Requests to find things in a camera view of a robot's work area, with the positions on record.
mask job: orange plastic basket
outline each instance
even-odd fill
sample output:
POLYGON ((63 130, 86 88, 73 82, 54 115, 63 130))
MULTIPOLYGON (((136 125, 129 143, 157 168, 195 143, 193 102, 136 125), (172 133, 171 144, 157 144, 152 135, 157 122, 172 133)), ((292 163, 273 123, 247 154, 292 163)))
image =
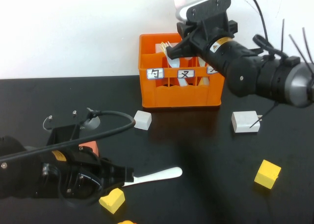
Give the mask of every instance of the orange plastic basket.
POLYGON ((156 47, 168 41, 178 43, 181 37, 176 33, 143 34, 139 38, 138 69, 143 107, 220 105, 224 77, 219 73, 212 74, 211 67, 200 67, 197 57, 180 58, 180 68, 169 67, 163 52, 156 53, 156 47), (185 78, 187 86, 180 86, 178 82, 178 71, 182 70, 194 72, 193 77, 185 78), (209 85, 200 84, 202 77, 209 78, 209 85))

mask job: white power adapter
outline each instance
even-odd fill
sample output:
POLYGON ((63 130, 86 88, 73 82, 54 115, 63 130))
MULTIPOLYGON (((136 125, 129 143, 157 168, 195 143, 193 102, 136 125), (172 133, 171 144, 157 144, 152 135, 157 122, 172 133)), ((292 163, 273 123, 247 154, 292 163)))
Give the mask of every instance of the white power adapter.
POLYGON ((260 129, 260 122, 253 125, 261 116, 257 115, 256 111, 240 111, 233 112, 231 121, 235 133, 241 132, 258 132, 260 129))

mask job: black table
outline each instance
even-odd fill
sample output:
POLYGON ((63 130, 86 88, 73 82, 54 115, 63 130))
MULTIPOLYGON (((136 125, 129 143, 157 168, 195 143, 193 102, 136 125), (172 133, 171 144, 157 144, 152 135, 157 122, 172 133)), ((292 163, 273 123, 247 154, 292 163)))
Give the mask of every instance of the black table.
MULTIPOLYGON (((0 100, 1 135, 34 147, 46 144, 42 122, 51 114, 90 107, 134 116, 142 109, 138 76, 1 80, 0 100)), ((149 131, 132 128, 100 140, 100 153, 134 167, 135 176, 179 166, 181 177, 124 188, 126 202, 115 215, 99 204, 72 209, 57 199, 4 199, 0 222, 312 223, 313 107, 280 105, 257 134, 233 133, 233 111, 263 114, 272 104, 237 98, 225 88, 220 108, 155 110, 149 131), (282 167, 271 191, 253 182, 263 159, 282 167)), ((97 132, 125 123, 114 117, 102 122, 97 132)))

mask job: white wall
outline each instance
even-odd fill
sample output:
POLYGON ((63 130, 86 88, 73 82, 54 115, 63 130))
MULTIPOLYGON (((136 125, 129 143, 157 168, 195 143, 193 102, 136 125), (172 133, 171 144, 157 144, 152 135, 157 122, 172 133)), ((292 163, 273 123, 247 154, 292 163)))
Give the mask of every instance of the white wall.
MULTIPOLYGON (((305 51, 305 26, 314 55, 313 0, 258 2, 273 45, 285 18, 285 51, 297 54, 289 33, 305 51)), ((228 14, 236 40, 255 47, 253 2, 233 0, 228 14)), ((176 32, 176 22, 173 0, 0 0, 0 78, 137 75, 139 35, 176 32)))

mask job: white cube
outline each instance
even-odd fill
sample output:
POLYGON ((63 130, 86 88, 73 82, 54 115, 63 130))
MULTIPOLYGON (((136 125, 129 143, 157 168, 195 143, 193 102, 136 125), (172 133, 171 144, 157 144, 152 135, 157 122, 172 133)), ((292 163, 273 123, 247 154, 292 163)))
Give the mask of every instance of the white cube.
POLYGON ((136 115, 134 116, 134 119, 136 122, 134 127, 143 130, 148 130, 152 122, 152 114, 138 110, 136 115))
POLYGON ((239 132, 258 132, 260 129, 260 122, 257 122, 258 116, 256 111, 240 111, 233 112, 231 121, 236 133, 239 132))

